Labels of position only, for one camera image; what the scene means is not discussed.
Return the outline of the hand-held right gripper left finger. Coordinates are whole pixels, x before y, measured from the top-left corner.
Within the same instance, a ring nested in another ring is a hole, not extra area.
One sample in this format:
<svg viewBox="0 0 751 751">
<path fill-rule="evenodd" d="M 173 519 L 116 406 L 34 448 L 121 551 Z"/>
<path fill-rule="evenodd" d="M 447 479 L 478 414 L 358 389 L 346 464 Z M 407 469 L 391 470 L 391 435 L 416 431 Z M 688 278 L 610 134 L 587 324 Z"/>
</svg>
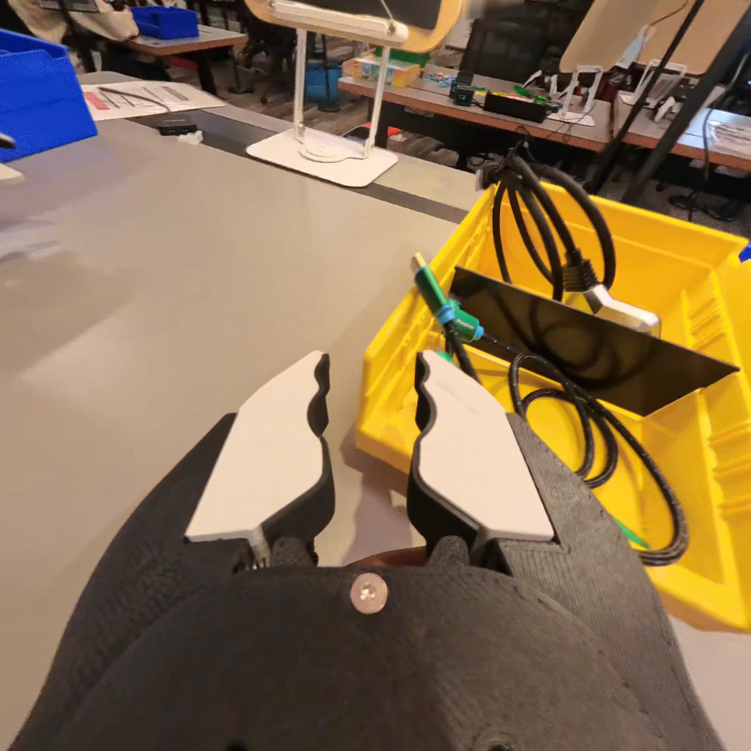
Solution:
<svg viewBox="0 0 751 751">
<path fill-rule="evenodd" d="M 234 416 L 185 537 L 241 540 L 270 552 L 279 539 L 309 548 L 332 521 L 335 488 L 324 438 L 330 356 L 313 351 L 256 390 Z"/>
</svg>

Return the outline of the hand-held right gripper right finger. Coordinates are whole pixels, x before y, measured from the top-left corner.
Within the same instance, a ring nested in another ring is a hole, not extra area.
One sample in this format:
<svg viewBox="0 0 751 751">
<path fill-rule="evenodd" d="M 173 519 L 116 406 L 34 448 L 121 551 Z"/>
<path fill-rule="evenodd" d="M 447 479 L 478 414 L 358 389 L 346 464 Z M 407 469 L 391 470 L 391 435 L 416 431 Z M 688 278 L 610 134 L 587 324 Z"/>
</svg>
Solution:
<svg viewBox="0 0 751 751">
<path fill-rule="evenodd" d="M 497 539 L 553 542 L 541 491 L 494 396 L 434 351 L 417 355 L 415 391 L 407 512 L 428 548 L 449 536 L 470 552 Z"/>
</svg>

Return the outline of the black usb cable green plugs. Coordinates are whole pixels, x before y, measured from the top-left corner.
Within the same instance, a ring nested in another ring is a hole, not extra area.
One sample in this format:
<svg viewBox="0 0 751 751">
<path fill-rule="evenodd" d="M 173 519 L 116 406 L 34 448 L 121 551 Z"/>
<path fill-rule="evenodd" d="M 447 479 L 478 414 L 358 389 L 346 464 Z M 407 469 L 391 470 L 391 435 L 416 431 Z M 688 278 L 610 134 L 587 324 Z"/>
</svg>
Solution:
<svg viewBox="0 0 751 751">
<path fill-rule="evenodd" d="M 441 354 L 441 357 L 445 361 L 458 366 L 458 369 L 470 379 L 481 383 L 479 375 L 466 353 L 465 342 L 456 325 L 458 308 L 448 299 L 446 293 L 439 285 L 437 277 L 421 254 L 417 253 L 413 256 L 411 265 L 414 268 L 416 287 L 427 304 L 433 318 L 440 326 L 445 338 L 447 351 Z M 516 351 L 512 348 L 508 350 L 512 354 L 507 375 L 508 389 L 512 399 L 512 407 L 517 416 L 523 420 L 527 420 L 528 409 L 537 399 L 557 399 L 561 402 L 567 402 L 575 408 L 583 430 L 585 449 L 583 463 L 575 471 L 575 474 L 589 489 L 593 490 L 604 485 L 615 473 L 619 448 L 614 433 L 620 435 L 635 456 L 642 462 L 644 468 L 652 476 L 668 507 L 672 521 L 671 540 L 663 548 L 651 548 L 632 531 L 628 531 L 623 523 L 620 521 L 616 521 L 616 523 L 630 541 L 641 546 L 638 556 L 644 566 L 661 568 L 677 563 L 687 552 L 690 544 L 689 523 L 681 502 L 652 456 L 611 411 L 605 408 L 583 387 L 564 375 L 549 360 L 530 352 Z M 519 373 L 524 364 L 541 366 L 544 375 L 550 380 L 557 382 L 560 389 L 543 388 L 531 391 L 526 396 L 522 396 L 519 385 Z M 592 424 L 597 426 L 602 436 L 607 449 L 607 462 L 599 474 L 589 477 L 588 473 L 593 467 L 596 455 Z"/>
</svg>

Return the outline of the yellow plastic bin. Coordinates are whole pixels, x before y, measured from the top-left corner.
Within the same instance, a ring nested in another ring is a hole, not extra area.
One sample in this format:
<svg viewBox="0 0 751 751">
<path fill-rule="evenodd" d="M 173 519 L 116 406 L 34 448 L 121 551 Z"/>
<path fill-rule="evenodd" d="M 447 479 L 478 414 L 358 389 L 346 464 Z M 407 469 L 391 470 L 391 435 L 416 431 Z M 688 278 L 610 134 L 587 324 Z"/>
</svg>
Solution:
<svg viewBox="0 0 751 751">
<path fill-rule="evenodd" d="M 448 291 L 461 266 L 502 281 L 493 242 L 496 187 L 486 190 L 430 262 Z M 594 197 L 614 240 L 617 300 L 657 314 L 660 339 L 740 368 L 641 417 L 603 401 L 652 456 L 678 497 L 690 544 L 675 564 L 649 569 L 657 589 L 713 623 L 749 632 L 750 624 L 750 317 L 748 240 L 615 201 Z M 513 286 L 550 299 L 523 245 L 508 198 L 500 232 Z M 418 437 L 415 359 L 444 342 L 413 288 L 364 354 L 356 446 L 408 473 Z M 573 406 L 543 399 L 531 427 L 569 468 L 581 464 L 583 434 Z M 595 495 L 652 548 L 669 541 L 670 514 L 647 470 L 616 438 L 614 477 Z"/>
</svg>

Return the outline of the beige bag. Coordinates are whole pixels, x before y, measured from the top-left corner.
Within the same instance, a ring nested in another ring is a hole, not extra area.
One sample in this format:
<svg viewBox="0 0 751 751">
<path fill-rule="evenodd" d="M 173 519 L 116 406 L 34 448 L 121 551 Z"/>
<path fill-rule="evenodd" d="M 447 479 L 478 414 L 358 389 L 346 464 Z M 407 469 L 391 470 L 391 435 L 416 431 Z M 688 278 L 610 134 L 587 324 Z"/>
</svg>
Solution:
<svg viewBox="0 0 751 751">
<path fill-rule="evenodd" d="M 139 35 L 128 6 L 113 7 L 108 2 L 99 1 L 95 4 L 95 13 L 72 11 L 72 22 L 69 23 L 60 11 L 42 7 L 41 2 L 1 1 L 1 27 L 51 43 L 61 43 L 73 28 L 111 41 L 126 41 Z"/>
</svg>

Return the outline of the laminated paper sheet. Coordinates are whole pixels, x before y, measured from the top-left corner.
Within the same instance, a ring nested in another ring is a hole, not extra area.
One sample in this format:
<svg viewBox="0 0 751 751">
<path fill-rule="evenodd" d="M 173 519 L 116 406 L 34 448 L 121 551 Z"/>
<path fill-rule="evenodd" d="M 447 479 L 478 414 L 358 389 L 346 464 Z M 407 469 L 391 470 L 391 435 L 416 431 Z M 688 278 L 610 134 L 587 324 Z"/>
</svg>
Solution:
<svg viewBox="0 0 751 751">
<path fill-rule="evenodd" d="M 223 100 L 188 83 L 134 80 L 84 84 L 83 98 L 95 122 L 222 108 Z"/>
</svg>

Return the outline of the black bin divider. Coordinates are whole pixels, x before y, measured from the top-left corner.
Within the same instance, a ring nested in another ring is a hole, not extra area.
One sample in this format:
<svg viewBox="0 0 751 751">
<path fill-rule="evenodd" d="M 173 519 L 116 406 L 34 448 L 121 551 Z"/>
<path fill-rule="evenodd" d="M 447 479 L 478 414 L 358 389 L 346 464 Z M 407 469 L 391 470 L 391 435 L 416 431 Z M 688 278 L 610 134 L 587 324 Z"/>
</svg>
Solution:
<svg viewBox="0 0 751 751">
<path fill-rule="evenodd" d="M 538 355 L 595 398 L 641 417 L 740 371 L 461 266 L 450 293 L 484 327 L 477 349 L 508 363 Z"/>
</svg>

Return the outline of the grey desk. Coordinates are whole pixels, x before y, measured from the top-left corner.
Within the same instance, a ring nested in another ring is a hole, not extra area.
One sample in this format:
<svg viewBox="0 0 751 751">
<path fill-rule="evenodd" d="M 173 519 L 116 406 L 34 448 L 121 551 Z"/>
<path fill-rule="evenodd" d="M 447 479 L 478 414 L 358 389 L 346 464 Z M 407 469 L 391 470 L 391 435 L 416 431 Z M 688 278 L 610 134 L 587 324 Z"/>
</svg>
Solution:
<svg viewBox="0 0 751 751">
<path fill-rule="evenodd" d="M 201 88 L 212 96 L 217 96 L 216 84 L 211 69 L 210 54 L 215 50 L 235 50 L 244 47 L 249 38 L 247 34 L 202 25 L 198 26 L 199 35 L 195 38 L 160 40 L 140 35 L 120 45 L 126 49 L 158 59 L 188 56 L 198 70 Z"/>
</svg>

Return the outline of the desk lamp with wooden rim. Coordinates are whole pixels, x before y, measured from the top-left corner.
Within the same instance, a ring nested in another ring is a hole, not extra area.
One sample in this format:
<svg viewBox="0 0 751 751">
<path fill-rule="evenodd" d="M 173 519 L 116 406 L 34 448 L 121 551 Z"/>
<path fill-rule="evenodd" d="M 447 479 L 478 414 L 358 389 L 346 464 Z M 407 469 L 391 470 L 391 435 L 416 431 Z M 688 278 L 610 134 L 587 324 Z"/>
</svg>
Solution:
<svg viewBox="0 0 751 751">
<path fill-rule="evenodd" d="M 523 31 L 539 42 L 532 72 L 548 81 L 540 100 L 545 124 L 595 125 L 592 115 L 603 74 L 651 27 L 677 16 L 687 2 L 523 2 Z"/>
<path fill-rule="evenodd" d="M 423 53 L 435 49 L 458 21 L 463 4 L 461 1 L 246 2 L 259 20 L 296 32 L 293 124 L 277 135 L 248 145 L 246 154 L 257 161 L 349 189 L 373 183 L 398 160 L 396 154 L 375 145 L 390 52 Z M 381 47 L 370 133 L 363 144 L 304 125 L 309 32 Z"/>
</svg>

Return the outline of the blue waste bin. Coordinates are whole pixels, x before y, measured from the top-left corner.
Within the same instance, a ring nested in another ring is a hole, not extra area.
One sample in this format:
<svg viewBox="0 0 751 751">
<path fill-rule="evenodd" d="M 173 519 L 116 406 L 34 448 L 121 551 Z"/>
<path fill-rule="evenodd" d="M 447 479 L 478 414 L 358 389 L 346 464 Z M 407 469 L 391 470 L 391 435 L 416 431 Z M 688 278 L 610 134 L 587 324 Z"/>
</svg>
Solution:
<svg viewBox="0 0 751 751">
<path fill-rule="evenodd" d="M 342 64 L 336 62 L 309 61 L 305 70 L 304 103 L 315 105 L 324 112 L 335 113 L 341 108 L 339 80 L 343 75 Z"/>
</svg>

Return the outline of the wooden desk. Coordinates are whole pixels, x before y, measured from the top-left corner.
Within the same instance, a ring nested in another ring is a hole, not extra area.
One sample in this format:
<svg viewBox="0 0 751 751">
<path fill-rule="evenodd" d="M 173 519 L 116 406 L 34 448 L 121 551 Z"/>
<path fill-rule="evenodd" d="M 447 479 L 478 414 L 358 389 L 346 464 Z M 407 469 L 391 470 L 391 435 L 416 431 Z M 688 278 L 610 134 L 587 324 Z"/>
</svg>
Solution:
<svg viewBox="0 0 751 751">
<path fill-rule="evenodd" d="M 586 149 L 592 153 L 601 152 L 611 142 L 611 106 L 602 101 L 596 101 L 595 126 L 563 123 L 549 118 L 538 124 L 505 115 L 487 113 L 475 105 L 457 106 L 449 99 L 446 90 L 434 91 L 436 87 L 431 88 L 435 82 L 418 81 L 417 83 L 420 84 L 417 88 L 386 86 L 381 103 L 378 138 L 381 140 L 383 137 L 388 138 L 389 127 L 394 127 L 444 140 L 444 136 L 438 135 L 441 128 L 445 130 L 449 125 L 461 124 L 462 126 L 490 128 L 492 131 L 526 133 L 532 137 Z M 375 86 L 367 81 L 343 77 L 339 80 L 338 87 L 340 91 L 350 95 L 358 95 L 371 100 L 375 98 Z M 624 138 L 624 144 L 655 149 L 660 137 L 661 134 L 655 137 L 630 131 Z M 681 136 L 670 153 L 698 161 L 704 157 L 703 143 L 701 133 L 699 136 L 686 133 Z M 750 170 L 749 158 L 718 149 L 710 149 L 709 163 L 748 173 Z"/>
</svg>

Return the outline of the black box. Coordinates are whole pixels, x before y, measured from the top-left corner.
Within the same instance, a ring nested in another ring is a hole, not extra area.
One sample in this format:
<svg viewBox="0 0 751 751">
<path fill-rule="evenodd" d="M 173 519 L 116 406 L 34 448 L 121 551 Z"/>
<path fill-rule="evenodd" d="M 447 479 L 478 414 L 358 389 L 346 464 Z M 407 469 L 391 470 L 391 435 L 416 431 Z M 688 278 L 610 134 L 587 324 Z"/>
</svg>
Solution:
<svg viewBox="0 0 751 751">
<path fill-rule="evenodd" d="M 483 109 L 488 113 L 537 124 L 542 123 L 550 114 L 545 98 L 536 101 L 507 92 L 488 92 L 483 100 Z"/>
</svg>

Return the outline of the green toy blocks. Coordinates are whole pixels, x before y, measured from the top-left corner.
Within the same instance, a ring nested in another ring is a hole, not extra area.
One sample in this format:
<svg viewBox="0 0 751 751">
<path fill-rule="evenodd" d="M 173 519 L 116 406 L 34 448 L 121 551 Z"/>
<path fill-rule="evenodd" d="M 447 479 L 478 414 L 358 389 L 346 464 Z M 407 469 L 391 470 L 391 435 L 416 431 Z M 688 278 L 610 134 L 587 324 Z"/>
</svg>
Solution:
<svg viewBox="0 0 751 751">
<path fill-rule="evenodd" d="M 543 108 L 547 113 L 558 112 L 562 108 L 561 102 L 551 97 L 547 91 L 538 87 L 535 88 L 514 83 L 513 93 L 518 99 Z"/>
</svg>

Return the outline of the black light stand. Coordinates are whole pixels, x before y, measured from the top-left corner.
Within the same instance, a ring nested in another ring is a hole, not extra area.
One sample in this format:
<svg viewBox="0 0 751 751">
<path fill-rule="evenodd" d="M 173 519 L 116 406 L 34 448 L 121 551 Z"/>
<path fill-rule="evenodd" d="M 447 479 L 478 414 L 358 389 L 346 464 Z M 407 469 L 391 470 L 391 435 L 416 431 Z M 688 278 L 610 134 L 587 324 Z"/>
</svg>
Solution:
<svg viewBox="0 0 751 751">
<path fill-rule="evenodd" d="M 656 80 L 666 69 L 668 62 L 673 53 L 677 50 L 679 43 L 688 33 L 691 24 L 698 16 L 703 4 L 703 1 L 696 1 L 691 6 L 688 15 L 674 35 L 672 42 L 668 45 L 662 59 L 659 61 L 654 78 L 643 90 L 639 99 L 637 99 L 636 104 L 632 106 L 619 131 L 612 138 L 611 142 L 601 151 L 596 162 L 595 171 L 585 186 L 588 193 L 599 193 L 607 182 L 607 179 L 620 156 L 622 147 L 625 143 L 625 137 L 629 134 L 631 126 L 634 124 L 638 114 L 644 108 L 647 96 L 651 93 L 652 88 L 656 84 Z M 713 61 L 711 61 L 708 69 L 699 80 L 699 83 L 688 95 L 681 110 L 678 112 L 670 126 L 664 131 L 657 145 L 651 147 L 651 154 L 647 161 L 644 163 L 640 171 L 632 178 L 627 189 L 623 193 L 623 200 L 627 204 L 635 205 L 638 203 L 646 183 L 652 179 L 652 176 L 671 153 L 673 147 L 677 145 L 677 142 L 685 130 L 690 126 L 695 115 L 707 103 L 715 86 L 719 83 L 719 80 L 728 70 L 730 64 L 737 56 L 737 53 L 743 47 L 746 39 L 749 37 L 749 30 L 750 10 L 746 9 L 732 32 L 728 35 L 727 40 L 720 47 Z"/>
</svg>

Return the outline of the black office chair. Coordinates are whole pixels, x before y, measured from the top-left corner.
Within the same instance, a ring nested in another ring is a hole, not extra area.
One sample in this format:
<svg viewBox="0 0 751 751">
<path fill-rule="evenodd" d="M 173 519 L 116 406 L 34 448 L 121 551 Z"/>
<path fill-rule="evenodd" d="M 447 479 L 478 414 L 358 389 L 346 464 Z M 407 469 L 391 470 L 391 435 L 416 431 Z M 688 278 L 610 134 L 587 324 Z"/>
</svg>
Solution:
<svg viewBox="0 0 751 751">
<path fill-rule="evenodd" d="M 561 50 L 550 40 L 549 16 L 473 21 L 459 70 L 474 77 L 523 83 L 556 68 Z"/>
</svg>

